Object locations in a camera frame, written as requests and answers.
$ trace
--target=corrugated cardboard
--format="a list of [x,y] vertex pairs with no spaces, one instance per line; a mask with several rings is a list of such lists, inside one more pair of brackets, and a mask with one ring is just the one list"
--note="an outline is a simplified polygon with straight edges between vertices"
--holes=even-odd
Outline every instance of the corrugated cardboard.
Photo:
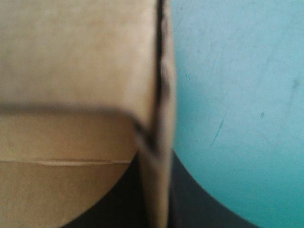
[[64,225],[112,188],[138,150],[151,227],[166,226],[168,12],[157,0],[0,3],[1,227]]

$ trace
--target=cardboard box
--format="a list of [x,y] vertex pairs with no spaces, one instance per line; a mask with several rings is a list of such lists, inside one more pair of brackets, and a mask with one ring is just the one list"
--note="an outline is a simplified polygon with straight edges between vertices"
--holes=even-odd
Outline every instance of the cardboard box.
[[68,223],[136,152],[150,225],[166,227],[175,114],[168,2],[11,0],[0,17],[0,227]]

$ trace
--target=scratch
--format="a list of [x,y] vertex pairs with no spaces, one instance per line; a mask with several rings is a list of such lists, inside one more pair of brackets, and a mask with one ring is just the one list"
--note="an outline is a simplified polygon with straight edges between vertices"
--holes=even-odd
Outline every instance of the scratch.
[[220,122],[220,125],[219,125],[219,127],[218,127],[218,131],[217,131],[217,133],[215,134],[215,136],[214,136],[214,138],[213,138],[213,140],[212,140],[212,143],[210,144],[209,149],[213,146],[214,142],[216,141],[216,139],[217,139],[217,137],[218,137],[218,135],[219,135],[220,130],[222,129],[222,127],[223,127],[223,125],[224,125],[224,121],[225,121],[225,118],[226,118],[227,111],[228,111],[228,110],[226,110],[226,112],[225,112],[225,114],[224,114],[224,116],[223,116],[223,118],[222,118],[222,121]]
[[187,77],[188,81],[190,82],[190,77],[189,77],[188,71],[185,70],[185,73],[186,73],[186,77]]

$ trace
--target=teal wall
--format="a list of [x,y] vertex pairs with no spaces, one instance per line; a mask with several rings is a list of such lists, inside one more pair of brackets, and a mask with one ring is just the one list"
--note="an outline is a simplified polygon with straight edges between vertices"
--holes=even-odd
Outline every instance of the teal wall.
[[304,0],[172,0],[174,149],[219,202],[304,227]]

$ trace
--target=brown cardboard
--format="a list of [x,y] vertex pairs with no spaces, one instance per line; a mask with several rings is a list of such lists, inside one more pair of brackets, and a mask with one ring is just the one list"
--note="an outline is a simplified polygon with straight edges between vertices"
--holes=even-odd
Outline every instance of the brown cardboard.
[[69,222],[139,151],[150,225],[165,228],[175,120],[168,2],[2,1],[0,29],[0,226]]

